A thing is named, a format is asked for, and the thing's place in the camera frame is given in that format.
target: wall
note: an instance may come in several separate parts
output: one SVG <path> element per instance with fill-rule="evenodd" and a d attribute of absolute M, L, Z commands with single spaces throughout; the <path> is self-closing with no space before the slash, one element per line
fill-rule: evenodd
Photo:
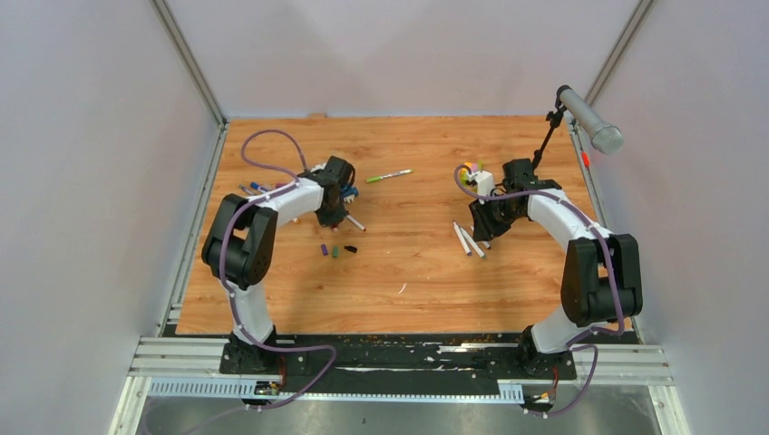
<path fill-rule="evenodd" d="M 596 107 L 625 134 L 593 168 L 638 239 L 641 330 L 692 432 L 765 433 L 769 3 L 660 1 Z"/>
<path fill-rule="evenodd" d="M 229 117 L 532 114 L 586 93 L 635 0 L 170 0 Z"/>
<path fill-rule="evenodd" d="M 217 132 L 150 2 L 3 2 L 0 53 L 0 431 L 103 434 Z"/>

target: gray floor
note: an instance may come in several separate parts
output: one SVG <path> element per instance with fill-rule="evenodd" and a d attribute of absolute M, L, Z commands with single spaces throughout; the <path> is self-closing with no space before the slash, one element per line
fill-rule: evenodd
<path fill-rule="evenodd" d="M 559 387 L 560 406 L 576 387 Z M 146 413 L 152 435 L 178 435 L 217 413 L 241 406 L 237 400 L 159 398 Z M 594 386 L 572 412 L 541 420 L 513 405 L 414 404 L 297 401 L 284 408 L 237 412 L 195 434 L 406 435 L 454 434 L 658 434 L 657 419 L 645 387 Z"/>

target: wooden table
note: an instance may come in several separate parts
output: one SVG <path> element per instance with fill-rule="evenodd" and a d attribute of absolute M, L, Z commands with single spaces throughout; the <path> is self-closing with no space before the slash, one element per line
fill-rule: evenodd
<path fill-rule="evenodd" d="M 542 227 L 517 221 L 492 241 L 483 260 L 464 254 L 452 226 L 452 219 L 468 230 L 472 223 L 472 199 L 454 184 L 453 169 L 482 160 L 499 182 L 502 163 L 530 158 L 541 145 L 548 129 L 544 116 L 237 120 L 229 125 L 179 334 L 232 328 L 225 291 L 200 250 L 224 195 L 241 193 L 241 183 L 287 181 L 240 159 L 243 140 L 267 128 L 294 135 L 310 166 L 331 154 L 355 165 L 360 197 L 348 210 L 368 228 L 362 232 L 344 222 L 332 232 L 307 214 L 279 229 L 266 288 L 281 334 L 520 331 L 560 303 L 565 255 Z M 275 134 L 252 142 L 248 155 L 301 170 L 294 147 Z M 365 183 L 407 168 L 414 173 Z M 593 215 L 565 126 L 553 135 L 537 172 L 558 181 L 572 202 Z M 339 246 L 339 258 L 322 256 L 321 243 L 329 250 Z M 357 254 L 344 245 L 358 247 Z"/>

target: green marker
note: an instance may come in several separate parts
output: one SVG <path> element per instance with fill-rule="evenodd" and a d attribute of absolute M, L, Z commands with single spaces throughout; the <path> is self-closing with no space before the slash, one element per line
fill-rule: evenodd
<path fill-rule="evenodd" d="M 384 174 L 384 175 L 377 175 L 376 177 L 371 177 L 369 179 L 365 179 L 366 183 L 373 183 L 375 181 L 379 181 L 380 179 L 391 179 L 392 177 L 397 177 L 399 175 L 406 175 L 414 172 L 413 169 L 404 169 L 399 170 L 397 172 L 393 172 L 392 174 Z"/>

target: white panel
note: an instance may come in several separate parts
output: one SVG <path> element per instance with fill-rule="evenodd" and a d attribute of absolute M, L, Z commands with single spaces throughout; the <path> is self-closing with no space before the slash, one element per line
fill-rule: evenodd
<path fill-rule="evenodd" d="M 3 2 L 0 53 L 0 432 L 103 434 L 216 127 L 148 1 Z"/>
<path fill-rule="evenodd" d="M 638 238 L 641 331 L 662 343 L 692 433 L 766 433 L 769 3 L 658 2 L 596 105 L 612 229 Z"/>
<path fill-rule="evenodd" d="M 229 117 L 544 113 L 635 0 L 171 0 Z"/>

